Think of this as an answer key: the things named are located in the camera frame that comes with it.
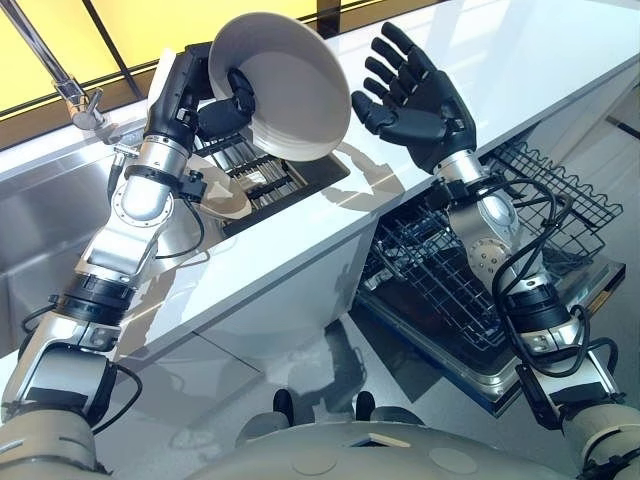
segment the wire rack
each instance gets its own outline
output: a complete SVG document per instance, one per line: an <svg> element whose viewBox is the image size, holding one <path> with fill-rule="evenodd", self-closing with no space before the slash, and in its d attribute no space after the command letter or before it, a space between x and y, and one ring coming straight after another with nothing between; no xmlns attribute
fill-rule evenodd
<svg viewBox="0 0 640 480"><path fill-rule="evenodd" d="M194 153L208 157L243 188L253 210L259 210L304 186L279 158L263 152L235 134L215 142L202 142Z"/></svg>
<svg viewBox="0 0 640 480"><path fill-rule="evenodd" d="M525 143L503 144L483 161L508 180L532 178L555 194L574 199L570 215L543 250L545 266L557 278L589 263L605 246L597 232L622 213L621 205L610 204L606 195L580 184L579 178L563 167L553 167ZM508 193L523 203L536 195L530 185ZM541 233L547 208L544 204L520 208L523 227L533 235ZM504 341L491 296L469 269L464 247L451 231L446 215L428 210L421 197L381 218L362 278L368 290L390 279L409 283L477 350Z"/></svg>
<svg viewBox="0 0 640 480"><path fill-rule="evenodd" d="M543 157L538 150L530 149L525 142L505 143L483 160L507 180L531 178L546 185L556 195L573 198L571 213L547 241L542 252L547 270L556 277L591 263L593 256L604 248L605 242L598 231L622 213L622 205L609 203L605 194L594 192L593 185L580 183L576 175L569 174L562 166L554 167L549 158ZM536 195L531 185L517 186L510 193L523 201ZM540 233L547 213L546 202L518 210L521 224L533 235Z"/></svg>
<svg viewBox="0 0 640 480"><path fill-rule="evenodd" d="M373 290L391 277L409 282L478 350L502 343L504 333L491 297L469 270L464 247L443 213L412 203L381 220L364 284Z"/></svg>

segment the faucet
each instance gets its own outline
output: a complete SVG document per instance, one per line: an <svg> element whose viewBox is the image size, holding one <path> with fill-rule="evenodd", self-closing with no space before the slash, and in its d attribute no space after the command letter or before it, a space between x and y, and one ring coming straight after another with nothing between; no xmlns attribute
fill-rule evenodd
<svg viewBox="0 0 640 480"><path fill-rule="evenodd" d="M51 75L53 86L67 104L73 124L82 130L102 127L105 117L97 108L102 89L97 88L89 98L77 80L62 68L15 0L0 0L0 8Z"/></svg>

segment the sink basin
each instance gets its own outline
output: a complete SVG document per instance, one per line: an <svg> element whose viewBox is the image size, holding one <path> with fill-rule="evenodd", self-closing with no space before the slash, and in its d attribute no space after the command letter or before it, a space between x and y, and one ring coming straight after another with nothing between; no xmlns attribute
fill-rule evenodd
<svg viewBox="0 0 640 480"><path fill-rule="evenodd" d="M133 140L128 143L135 146L141 130L131 133ZM333 155L298 163L256 154L256 149L250 146L249 150L254 154L249 166L279 162L295 184L295 190L278 194L277 199L270 197L268 204L261 203L259 198L264 188L249 191L254 209L240 220L222 221L200 209L206 234L198 251L238 234L349 174ZM245 164L238 162L237 147L234 152L234 163L221 167L230 174L242 175ZM16 349L24 338L21 320L46 305L49 295L63 290L87 243L109 216L106 184L113 160L112 147L95 143L48 157L51 158L31 162L29 165L35 166L20 172L0 175L0 355ZM223 157L230 159L225 150L209 158L217 161L224 160ZM158 254L185 250L197 242L198 235L196 222L178 201L159 239ZM157 260L150 276L174 268L196 253ZM154 306L147 307L145 310L152 315Z"/></svg>

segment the robotic hand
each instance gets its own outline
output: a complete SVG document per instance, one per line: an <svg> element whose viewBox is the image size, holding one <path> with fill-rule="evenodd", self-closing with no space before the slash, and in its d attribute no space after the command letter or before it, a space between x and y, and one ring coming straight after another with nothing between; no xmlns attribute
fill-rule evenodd
<svg viewBox="0 0 640 480"><path fill-rule="evenodd" d="M616 478L632 478L625 475L640 468L640 413L619 404L622 394L591 352L603 340L590 340L588 312L580 306L567 311L541 261L542 246L570 211L571 199L533 180L505 182L491 175L476 158L474 121L446 73L391 23L383 25L382 35L396 48L381 38L371 47L394 70L366 59L365 67L386 86L365 79L364 87L382 105L356 91L356 115L382 140L406 146L415 164L435 176L427 204L447 210L472 271L492 293L522 360L517 372L538 423L563 429L583 478L614 478L618 472ZM520 228L506 193L518 182L532 184L541 196L535 201L548 203L537 238Z"/></svg>
<svg viewBox="0 0 640 480"><path fill-rule="evenodd" d="M110 184L107 224L91 240L55 308L20 349L2 397L2 478L105 473L95 458L93 434L114 418L91 427L107 411L117 371L135 378L105 354L115 347L135 289L156 257L174 197L198 202L204 193L200 176L183 174L195 135L211 140L235 133L255 110L251 85L237 69L228 74L234 96L198 110L201 100L213 97L209 49L210 44L189 46L173 60L150 107L140 153L125 170L127 181L119 188L117 181ZM140 394L137 383L129 405Z"/></svg>

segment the white countertop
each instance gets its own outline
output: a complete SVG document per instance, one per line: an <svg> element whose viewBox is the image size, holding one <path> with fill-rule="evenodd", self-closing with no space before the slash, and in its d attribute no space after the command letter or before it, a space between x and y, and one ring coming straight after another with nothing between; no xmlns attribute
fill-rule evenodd
<svg viewBox="0 0 640 480"><path fill-rule="evenodd" d="M451 77L476 121L480 153L637 63L640 50L640 3L626 0L452 0L393 22ZM381 24L327 41L351 90L368 74L364 61ZM65 131L0 153L0 165L30 158L25 152L42 155L43 145L63 137L77 141ZM370 135L355 115L344 141L347 154L336 155L347 178L216 245L208 261L200 262L203 253L174 271L147 346L170 345L428 184L404 148ZM15 359L14 352L0 360L0 385Z"/></svg>

